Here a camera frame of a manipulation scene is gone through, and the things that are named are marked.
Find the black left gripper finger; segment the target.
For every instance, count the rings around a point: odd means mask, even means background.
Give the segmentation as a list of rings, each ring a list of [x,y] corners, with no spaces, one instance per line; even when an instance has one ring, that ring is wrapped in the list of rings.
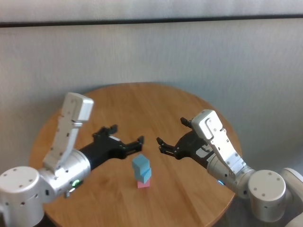
[[[122,145],[123,154],[127,157],[133,153],[140,152],[142,151],[143,144],[144,144],[144,136],[138,137],[137,140],[134,142],[123,144]]]
[[[105,135],[112,135],[117,132],[117,125],[111,125],[110,127],[103,127],[102,128],[102,133]]]

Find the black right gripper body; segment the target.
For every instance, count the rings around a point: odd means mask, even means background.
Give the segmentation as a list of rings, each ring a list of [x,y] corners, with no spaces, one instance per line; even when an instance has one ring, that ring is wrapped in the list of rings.
[[[207,169],[208,159],[214,154],[211,146],[198,137],[194,131],[183,135],[175,145],[174,151],[176,159],[190,157],[205,169]]]

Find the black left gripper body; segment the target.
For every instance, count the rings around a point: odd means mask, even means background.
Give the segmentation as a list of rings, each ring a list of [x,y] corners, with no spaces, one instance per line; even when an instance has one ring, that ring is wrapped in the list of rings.
[[[112,158],[125,159],[120,139],[113,139],[111,135],[102,133],[102,128],[93,133],[93,142],[80,149],[80,152],[88,159],[90,170],[94,170],[104,162]]]

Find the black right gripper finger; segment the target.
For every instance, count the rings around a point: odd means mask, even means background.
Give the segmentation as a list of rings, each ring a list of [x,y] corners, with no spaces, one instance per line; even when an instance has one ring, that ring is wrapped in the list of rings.
[[[177,147],[176,146],[172,146],[172,145],[167,144],[160,137],[157,137],[156,141],[159,145],[160,153],[165,154],[165,155],[169,155],[169,156],[173,156],[173,157],[177,156],[176,155],[176,153],[177,153]]]
[[[184,118],[184,117],[181,117],[181,118],[180,118],[180,121],[181,121],[181,123],[182,123],[184,126],[190,128],[190,129],[193,129],[191,120],[188,120],[188,119],[186,119],[186,118]]]

